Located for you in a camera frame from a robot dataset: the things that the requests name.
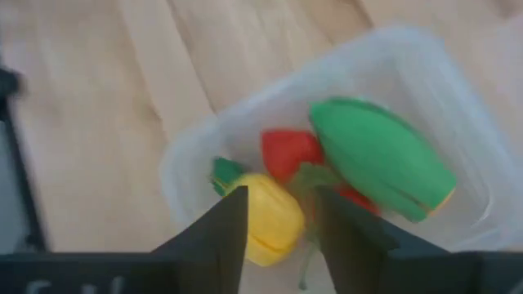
clear plastic bin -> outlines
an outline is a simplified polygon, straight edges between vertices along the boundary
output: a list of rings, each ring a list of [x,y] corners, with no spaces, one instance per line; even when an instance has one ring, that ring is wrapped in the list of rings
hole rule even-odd
[[[382,29],[346,43],[179,136],[161,166],[177,228],[220,201],[208,183],[213,157],[224,155],[265,171],[260,132],[310,128],[308,103],[330,96],[357,96],[399,114],[422,131],[457,175],[454,196],[434,216],[419,224],[392,213],[385,218],[450,251],[495,250],[521,241],[519,162],[441,43],[409,28]],[[273,267],[246,262],[242,292],[299,292],[303,246]],[[308,281],[311,292],[333,292],[320,254]]]

red toy tomato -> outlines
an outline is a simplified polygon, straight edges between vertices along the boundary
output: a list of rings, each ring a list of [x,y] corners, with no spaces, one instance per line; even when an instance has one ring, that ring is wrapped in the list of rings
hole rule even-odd
[[[361,207],[365,208],[369,212],[372,212],[374,215],[379,214],[378,207],[376,207],[374,203],[372,203],[368,198],[366,198],[356,189],[350,186],[344,187],[343,189],[339,189],[338,193],[340,193],[341,196],[351,200],[353,203],[356,203]]]
[[[261,150],[267,171],[283,184],[291,180],[301,163],[324,163],[321,145],[310,131],[264,131],[261,134]]]

yellow toy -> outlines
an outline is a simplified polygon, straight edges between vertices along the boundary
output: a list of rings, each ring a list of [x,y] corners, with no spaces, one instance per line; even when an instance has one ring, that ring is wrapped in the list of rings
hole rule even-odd
[[[225,196],[237,187],[248,188],[245,254],[250,261],[260,266],[273,265],[296,247],[305,228],[305,217],[296,199],[270,177],[242,173],[238,163],[216,158],[212,183]]]

toy vegetable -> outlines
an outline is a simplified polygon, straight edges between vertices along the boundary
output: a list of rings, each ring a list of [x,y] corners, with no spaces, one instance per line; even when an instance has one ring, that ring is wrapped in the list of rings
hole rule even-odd
[[[240,165],[216,158],[212,182],[226,196],[239,186],[248,187],[248,239],[246,257],[260,266],[284,259],[296,246],[305,226],[305,217],[284,188],[268,176],[238,173]]]
[[[407,122],[367,102],[331,99],[311,106],[326,157],[380,207],[411,221],[435,212],[454,191],[453,173]]]
[[[306,272],[311,262],[311,258],[320,247],[316,236],[317,224],[315,222],[315,193],[320,186],[335,188],[338,193],[349,201],[362,206],[373,214],[379,213],[378,208],[370,202],[365,196],[361,195],[354,188],[343,182],[330,168],[324,165],[315,165],[312,163],[302,163],[299,170],[287,184],[288,189],[294,195],[298,195],[302,209],[306,214],[306,236],[312,242],[309,250],[305,255],[303,265],[300,271],[300,282],[298,287],[306,290]]]
[[[261,134],[261,150],[267,171],[279,183],[291,180],[301,163],[324,163],[321,145],[310,131],[266,130]]]

wooden table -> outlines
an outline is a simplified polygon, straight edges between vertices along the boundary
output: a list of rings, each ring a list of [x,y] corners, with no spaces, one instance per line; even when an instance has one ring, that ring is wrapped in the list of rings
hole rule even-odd
[[[519,142],[505,114],[523,92],[521,67],[506,60],[522,57],[511,49],[523,44],[520,4],[0,1],[2,56],[26,77],[16,113],[52,249],[148,251],[171,238],[158,178],[166,142],[373,26],[439,34]]]

